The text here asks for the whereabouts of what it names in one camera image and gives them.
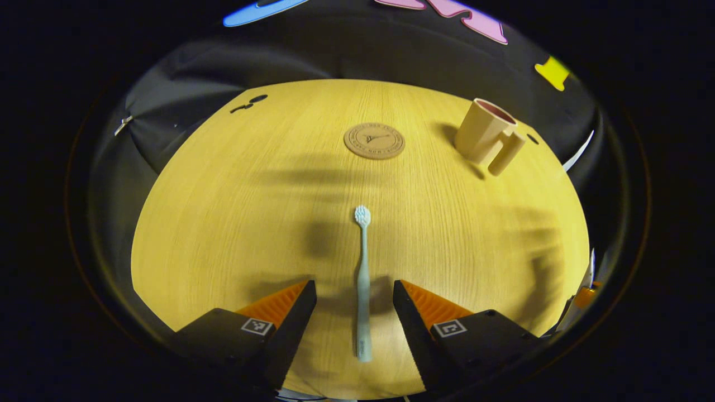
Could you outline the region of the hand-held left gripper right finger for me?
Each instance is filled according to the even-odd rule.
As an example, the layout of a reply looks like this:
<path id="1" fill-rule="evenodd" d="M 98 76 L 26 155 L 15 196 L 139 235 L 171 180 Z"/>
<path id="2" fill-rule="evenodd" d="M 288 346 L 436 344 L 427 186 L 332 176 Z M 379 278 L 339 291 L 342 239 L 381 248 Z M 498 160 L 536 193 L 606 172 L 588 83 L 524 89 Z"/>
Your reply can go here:
<path id="1" fill-rule="evenodd" d="M 497 310 L 473 313 L 405 280 L 393 305 L 426 391 L 488 381 L 545 344 Z"/>

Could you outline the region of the beige cup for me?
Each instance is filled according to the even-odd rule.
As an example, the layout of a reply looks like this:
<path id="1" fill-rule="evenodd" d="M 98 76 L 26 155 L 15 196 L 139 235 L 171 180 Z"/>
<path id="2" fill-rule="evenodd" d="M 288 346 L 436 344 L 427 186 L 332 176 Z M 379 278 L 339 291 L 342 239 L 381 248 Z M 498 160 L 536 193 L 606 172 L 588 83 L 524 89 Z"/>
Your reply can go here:
<path id="1" fill-rule="evenodd" d="M 487 165 L 499 176 L 514 160 L 527 138 L 515 117 L 486 99 L 473 99 L 454 139 L 457 151 L 475 164 Z"/>

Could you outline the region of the round cork coaster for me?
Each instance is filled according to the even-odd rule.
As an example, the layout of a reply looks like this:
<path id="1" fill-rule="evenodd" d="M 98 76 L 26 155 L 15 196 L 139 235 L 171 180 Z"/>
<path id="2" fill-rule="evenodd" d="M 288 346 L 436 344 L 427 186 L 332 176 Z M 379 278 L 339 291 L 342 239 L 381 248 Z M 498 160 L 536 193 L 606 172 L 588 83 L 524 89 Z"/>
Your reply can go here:
<path id="1" fill-rule="evenodd" d="M 343 142 L 350 152 L 369 160 L 397 157 L 406 146 L 406 141 L 398 130 L 375 122 L 351 127 L 343 134 Z"/>

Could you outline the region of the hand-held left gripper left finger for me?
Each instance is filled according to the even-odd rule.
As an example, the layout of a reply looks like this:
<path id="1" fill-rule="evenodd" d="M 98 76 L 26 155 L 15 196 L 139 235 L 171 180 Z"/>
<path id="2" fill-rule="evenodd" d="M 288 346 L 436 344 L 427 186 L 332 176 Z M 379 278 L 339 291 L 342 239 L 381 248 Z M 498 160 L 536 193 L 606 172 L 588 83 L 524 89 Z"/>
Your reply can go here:
<path id="1" fill-rule="evenodd" d="M 240 310 L 214 308 L 176 331 L 174 349 L 232 386 L 279 391 L 317 303 L 304 280 Z"/>

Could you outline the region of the wooden desktop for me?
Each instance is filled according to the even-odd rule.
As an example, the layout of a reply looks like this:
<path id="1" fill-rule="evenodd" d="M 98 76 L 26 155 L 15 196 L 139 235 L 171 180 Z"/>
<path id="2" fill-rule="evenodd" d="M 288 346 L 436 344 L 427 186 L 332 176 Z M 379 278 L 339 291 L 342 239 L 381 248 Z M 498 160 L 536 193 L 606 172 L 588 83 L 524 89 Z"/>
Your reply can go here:
<path id="1" fill-rule="evenodd" d="M 470 100 L 368 80 L 311 80 L 227 102 L 160 173 L 132 244 L 132 284 L 178 331 L 313 279 L 317 305 L 284 386 L 335 399 L 423 390 L 393 308 L 395 280 L 473 312 L 495 309 L 534 335 L 560 318 L 588 267 L 579 196 L 532 127 L 499 176 L 452 136 Z M 369 160 L 343 134 L 398 130 L 400 155 Z M 356 356 L 360 227 L 368 227 L 372 361 Z"/>

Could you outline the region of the thin white pole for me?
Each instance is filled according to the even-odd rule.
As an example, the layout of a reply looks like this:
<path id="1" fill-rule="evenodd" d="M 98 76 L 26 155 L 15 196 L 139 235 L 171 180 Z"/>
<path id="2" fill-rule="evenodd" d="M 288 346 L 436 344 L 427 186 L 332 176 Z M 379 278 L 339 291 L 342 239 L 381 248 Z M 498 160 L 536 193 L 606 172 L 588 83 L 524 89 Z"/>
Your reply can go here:
<path id="1" fill-rule="evenodd" d="M 590 134 L 588 135 L 587 139 L 585 142 L 583 142 L 582 145 L 577 149 L 577 151 L 574 153 L 572 157 L 570 157 L 566 162 L 563 163 L 563 168 L 564 171 L 568 172 L 572 167 L 574 167 L 575 163 L 579 161 L 583 153 L 585 153 L 585 150 L 587 150 L 588 145 L 592 142 L 593 135 L 595 133 L 595 130 L 592 130 Z"/>

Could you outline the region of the pale green toothbrush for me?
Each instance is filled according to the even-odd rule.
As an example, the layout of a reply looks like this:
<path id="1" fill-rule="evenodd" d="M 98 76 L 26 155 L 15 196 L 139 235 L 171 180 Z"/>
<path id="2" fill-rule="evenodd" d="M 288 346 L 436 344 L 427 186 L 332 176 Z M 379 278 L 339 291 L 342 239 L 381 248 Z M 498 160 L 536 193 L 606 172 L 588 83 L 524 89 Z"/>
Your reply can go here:
<path id="1" fill-rule="evenodd" d="M 361 204 L 355 208 L 355 222 L 360 227 L 360 267 L 357 272 L 356 356 L 359 361 L 372 361 L 372 336 L 370 328 L 371 279 L 369 271 L 368 227 L 372 221 L 369 209 Z"/>

